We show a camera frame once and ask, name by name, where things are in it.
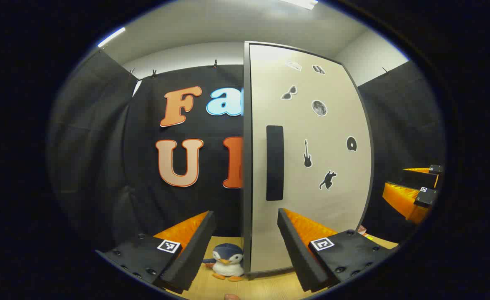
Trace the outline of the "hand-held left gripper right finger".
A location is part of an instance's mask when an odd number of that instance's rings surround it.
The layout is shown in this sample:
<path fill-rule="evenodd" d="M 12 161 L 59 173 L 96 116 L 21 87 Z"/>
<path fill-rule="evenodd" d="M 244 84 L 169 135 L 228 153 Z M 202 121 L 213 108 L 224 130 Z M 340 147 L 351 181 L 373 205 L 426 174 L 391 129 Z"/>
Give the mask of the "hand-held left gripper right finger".
<path fill-rule="evenodd" d="M 394 252 L 355 230 L 336 232 L 285 208 L 278 210 L 277 225 L 306 292 L 362 275 Z"/>

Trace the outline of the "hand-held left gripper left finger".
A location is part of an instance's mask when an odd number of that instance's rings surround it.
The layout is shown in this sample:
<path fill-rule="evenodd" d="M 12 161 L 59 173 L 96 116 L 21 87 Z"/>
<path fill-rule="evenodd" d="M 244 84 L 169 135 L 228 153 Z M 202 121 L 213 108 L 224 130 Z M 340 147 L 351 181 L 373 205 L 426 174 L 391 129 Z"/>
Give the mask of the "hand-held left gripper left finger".
<path fill-rule="evenodd" d="M 137 233 L 106 251 L 95 252 L 145 285 L 183 292 L 197 276 L 215 228 L 214 211 L 205 211 L 158 234 Z"/>

